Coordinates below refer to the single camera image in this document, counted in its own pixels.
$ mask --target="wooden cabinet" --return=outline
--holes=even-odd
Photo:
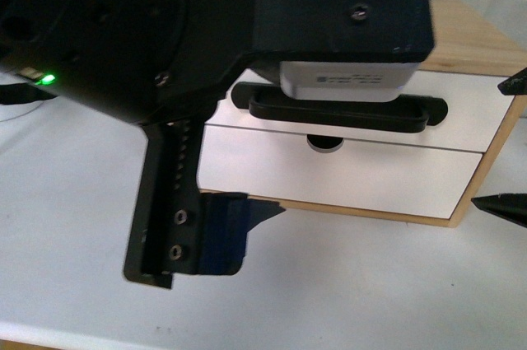
[[[459,2],[433,7],[437,49],[404,93],[445,99],[441,124],[407,134],[268,121],[228,96],[208,121],[200,186],[286,207],[456,226],[525,107],[497,84],[527,65],[527,54]],[[460,13],[464,21],[451,29],[449,16]],[[261,81],[252,72],[241,79]],[[324,154],[307,134],[344,143]]]

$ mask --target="wooden edge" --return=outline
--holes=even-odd
[[[487,173],[490,171],[492,164],[499,155],[505,141],[510,136],[514,125],[520,118],[521,114],[527,106],[527,96],[516,96],[511,105],[509,106],[508,111],[503,117],[503,120],[498,128],[494,138],[491,141],[490,146],[487,151],[483,154],[481,161],[479,162],[476,171],[474,172],[472,179],[469,181],[469,185],[465,189],[461,199],[459,200],[457,206],[450,216],[448,227],[455,228],[461,222],[464,214],[469,209],[470,204],[472,203],[472,198],[478,192],[479,187],[485,180]]]
[[[210,189],[202,189],[203,192],[221,192],[214,191]],[[399,221],[399,222],[411,222],[414,224],[424,224],[432,226],[449,226],[448,218],[434,218],[434,217],[422,217],[422,216],[413,216],[410,214],[402,214],[398,212],[381,212],[377,210],[365,210],[361,208],[346,208],[344,206],[333,206],[330,204],[320,204],[320,203],[309,203],[309,202],[299,202],[296,200],[290,199],[279,199],[279,198],[266,198],[264,196],[250,195],[252,199],[258,200],[269,200],[272,202],[279,202],[280,206],[283,208],[295,208],[298,210],[309,210],[312,212],[329,212],[332,214],[340,214],[343,216],[359,216],[359,217],[368,217],[368,218],[379,218],[383,220],[390,221]]]
[[[0,343],[0,350],[53,350],[52,348],[43,348],[42,346],[34,346],[32,344],[3,342]]]

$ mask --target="black object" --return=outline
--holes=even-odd
[[[170,288],[172,273],[234,274],[247,233],[284,211],[246,194],[199,192],[199,150],[212,112],[143,128],[148,147],[124,263],[128,280]]]
[[[349,13],[357,3],[369,10],[360,23]],[[202,196],[195,184],[204,121],[246,68],[276,81],[282,61],[417,63],[433,42],[428,0],[0,0],[0,71],[144,127],[125,270],[163,287],[172,272],[234,270],[234,257],[200,268],[212,260],[201,259],[207,228],[251,222],[264,208]],[[192,218],[172,226],[180,210]]]
[[[25,105],[38,100],[49,100],[57,96],[29,84],[0,85],[0,105]]]
[[[269,84],[239,82],[231,92],[239,109],[277,121],[418,133],[440,124],[448,114],[443,99],[401,95],[387,103],[295,100]]]
[[[473,198],[472,203],[484,211],[527,228],[527,194],[498,194]]]
[[[527,68],[507,78],[497,87],[505,96],[527,95]]]

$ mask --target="white tabletop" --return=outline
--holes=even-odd
[[[527,192],[526,138],[522,119],[480,194]],[[0,338],[66,349],[527,348],[527,230],[474,207],[457,229],[289,210],[250,232],[234,277],[177,275],[172,291],[126,282],[145,143],[62,98],[0,123]]]

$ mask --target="white drawer front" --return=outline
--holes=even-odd
[[[480,159],[353,140],[321,154],[303,135],[209,125],[198,180],[204,189],[450,218]]]
[[[444,72],[416,72],[405,87],[404,93],[441,97],[448,103],[449,114],[443,123],[427,127],[424,132],[415,134],[257,119],[247,110],[237,109],[229,96],[220,102],[217,112],[208,122],[238,128],[313,133],[357,140],[485,152],[512,102],[512,97],[502,96],[497,89],[497,84],[503,79]],[[241,81],[258,82],[261,78],[252,72],[245,72]]]

